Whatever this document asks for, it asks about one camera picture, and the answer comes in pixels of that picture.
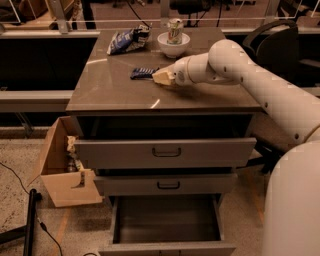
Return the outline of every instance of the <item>drawer handle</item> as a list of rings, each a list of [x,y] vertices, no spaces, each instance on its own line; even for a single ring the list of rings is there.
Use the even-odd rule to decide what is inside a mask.
[[[181,153],[181,148],[178,148],[176,152],[159,152],[155,148],[152,148],[152,155],[155,157],[178,157]]]
[[[158,189],[179,189],[180,181],[175,184],[161,184],[159,181],[157,182]]]

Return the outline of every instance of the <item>black chair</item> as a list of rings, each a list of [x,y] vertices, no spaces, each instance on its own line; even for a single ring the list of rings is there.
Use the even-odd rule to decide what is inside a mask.
[[[270,33],[272,28],[280,26],[285,27]],[[277,20],[255,29],[244,39],[243,48],[254,62],[294,84],[300,65],[315,67],[320,63],[300,60],[298,26],[292,20]],[[257,139],[255,150],[261,157],[249,160],[247,166],[263,164],[263,173],[271,172],[278,160],[295,146],[265,113],[259,115],[251,135]]]
[[[230,4],[229,4],[229,0],[212,0],[212,6],[217,2],[217,4],[219,5],[225,5],[226,6],[226,10],[230,11]]]

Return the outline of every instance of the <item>can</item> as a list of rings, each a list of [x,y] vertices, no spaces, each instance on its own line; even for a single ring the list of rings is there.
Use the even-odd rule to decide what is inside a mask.
[[[181,19],[174,18],[168,22],[168,44],[181,44],[183,22]]]
[[[68,167],[67,167],[67,170],[66,172],[77,172],[77,167],[76,167],[76,164],[73,160],[73,158],[68,158]]]

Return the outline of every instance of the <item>gray countertop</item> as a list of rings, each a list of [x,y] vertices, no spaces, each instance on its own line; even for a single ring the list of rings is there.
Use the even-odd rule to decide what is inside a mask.
[[[128,113],[256,112],[259,104],[240,85],[161,86],[152,80],[131,80],[134,68],[163,68],[175,59],[160,52],[153,29],[146,47],[126,54],[107,55],[115,31],[102,31],[67,106],[70,115]],[[207,52],[224,38],[218,28],[186,28],[191,45],[184,54]]]

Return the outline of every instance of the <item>white bowl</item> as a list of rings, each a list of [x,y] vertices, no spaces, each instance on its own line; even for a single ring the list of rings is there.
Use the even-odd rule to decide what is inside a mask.
[[[160,50],[168,58],[176,58],[183,54],[190,43],[190,37],[187,34],[182,33],[182,43],[181,44],[168,44],[168,32],[162,33],[158,36],[158,44]]]

